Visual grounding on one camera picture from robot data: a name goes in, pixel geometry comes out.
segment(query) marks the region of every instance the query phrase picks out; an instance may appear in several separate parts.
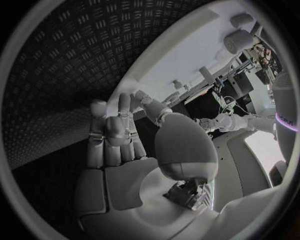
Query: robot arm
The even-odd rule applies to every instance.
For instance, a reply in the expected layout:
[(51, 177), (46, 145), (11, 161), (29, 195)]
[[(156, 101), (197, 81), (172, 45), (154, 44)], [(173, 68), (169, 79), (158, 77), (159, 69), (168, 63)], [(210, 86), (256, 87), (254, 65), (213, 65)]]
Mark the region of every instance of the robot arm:
[(220, 132), (232, 132), (240, 129), (248, 131), (260, 130), (276, 135), (273, 119), (257, 117), (249, 114), (239, 116), (237, 114), (221, 113), (214, 119), (201, 118), (195, 120), (207, 133), (219, 129)]

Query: white curved surface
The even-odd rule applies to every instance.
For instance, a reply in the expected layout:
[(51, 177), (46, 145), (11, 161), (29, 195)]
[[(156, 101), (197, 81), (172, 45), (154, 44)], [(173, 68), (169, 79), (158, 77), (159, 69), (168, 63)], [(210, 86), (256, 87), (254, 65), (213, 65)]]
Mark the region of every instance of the white curved surface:
[[(223, 39), (235, 32), (230, 18), (247, 12), (235, 0), (216, 1), (181, 18), (163, 32), (135, 61), (108, 101), (107, 114), (117, 114), (120, 93), (142, 90), (165, 100), (176, 92), (172, 82), (178, 80), (191, 87), (203, 81), (199, 69), (211, 74), (223, 68), (233, 57)], [(251, 31), (254, 21), (242, 27)]]

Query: purple light strip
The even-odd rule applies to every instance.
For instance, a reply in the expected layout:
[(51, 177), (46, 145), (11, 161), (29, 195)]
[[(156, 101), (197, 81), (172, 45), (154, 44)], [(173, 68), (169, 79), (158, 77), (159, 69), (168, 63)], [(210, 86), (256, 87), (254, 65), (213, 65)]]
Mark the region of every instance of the purple light strip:
[(300, 132), (300, 130), (296, 126), (288, 125), (286, 122), (281, 120), (281, 118), (279, 117), (279, 115), (277, 113), (275, 114), (275, 118), (282, 126), (286, 127), (287, 129), (290, 129), (294, 132)]

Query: bright light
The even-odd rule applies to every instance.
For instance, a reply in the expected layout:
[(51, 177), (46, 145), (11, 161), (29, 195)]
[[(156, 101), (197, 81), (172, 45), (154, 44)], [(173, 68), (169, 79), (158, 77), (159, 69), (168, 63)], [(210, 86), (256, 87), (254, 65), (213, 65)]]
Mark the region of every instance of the bright light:
[(244, 141), (270, 179), (269, 172), (273, 166), (279, 161), (285, 161), (278, 142), (274, 140), (273, 134), (257, 131), (245, 138)]

